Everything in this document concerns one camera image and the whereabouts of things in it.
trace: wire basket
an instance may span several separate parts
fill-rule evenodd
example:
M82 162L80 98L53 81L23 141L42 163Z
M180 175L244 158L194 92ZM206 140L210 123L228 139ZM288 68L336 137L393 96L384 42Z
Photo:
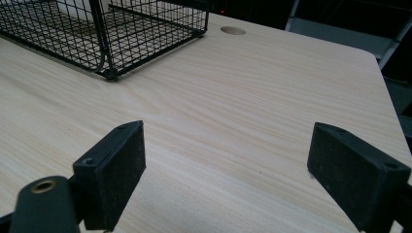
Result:
M208 0L0 0L0 34L108 80L200 37Z

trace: black wire mesh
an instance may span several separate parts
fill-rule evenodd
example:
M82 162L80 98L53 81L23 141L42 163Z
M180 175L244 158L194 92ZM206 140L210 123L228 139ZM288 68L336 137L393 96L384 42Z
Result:
M0 0L0 33L107 79L207 30L208 0Z

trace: black mount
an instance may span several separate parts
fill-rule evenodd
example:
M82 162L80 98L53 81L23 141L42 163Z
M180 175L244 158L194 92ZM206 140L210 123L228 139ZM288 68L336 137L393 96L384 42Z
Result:
M24 187L0 233L113 231L146 168L143 121L113 129L74 164L69 180L54 176Z
M348 131L315 123L308 159L318 180L359 231L412 231L411 169Z

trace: white object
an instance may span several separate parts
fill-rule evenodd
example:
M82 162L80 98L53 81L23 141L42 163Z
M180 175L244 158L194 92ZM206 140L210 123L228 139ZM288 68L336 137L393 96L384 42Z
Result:
M109 4L107 0L100 0L101 12L108 12ZM82 20L93 21L90 3L88 0L57 0L58 9L70 17L78 17Z

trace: light wood grain surface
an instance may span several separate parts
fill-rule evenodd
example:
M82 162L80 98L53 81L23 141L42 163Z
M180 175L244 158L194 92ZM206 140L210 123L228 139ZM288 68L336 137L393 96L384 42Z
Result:
M412 165L362 50L211 15L204 38L107 83L0 39L0 216L137 119L148 168L115 232L357 232L308 174L316 121Z

